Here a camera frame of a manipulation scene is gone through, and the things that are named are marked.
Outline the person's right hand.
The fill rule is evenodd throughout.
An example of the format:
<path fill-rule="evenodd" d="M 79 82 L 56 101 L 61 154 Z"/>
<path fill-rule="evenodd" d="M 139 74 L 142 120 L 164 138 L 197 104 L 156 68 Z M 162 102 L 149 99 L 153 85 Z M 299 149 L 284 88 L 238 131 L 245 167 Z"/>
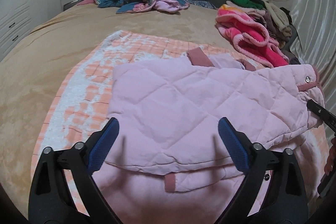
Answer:
<path fill-rule="evenodd" d="M 335 158 L 336 158 L 336 137 L 331 140 L 332 146 L 329 150 L 329 156 L 327 157 L 327 162 L 324 167 L 324 172 L 328 176 L 331 171 L 335 168 Z"/>

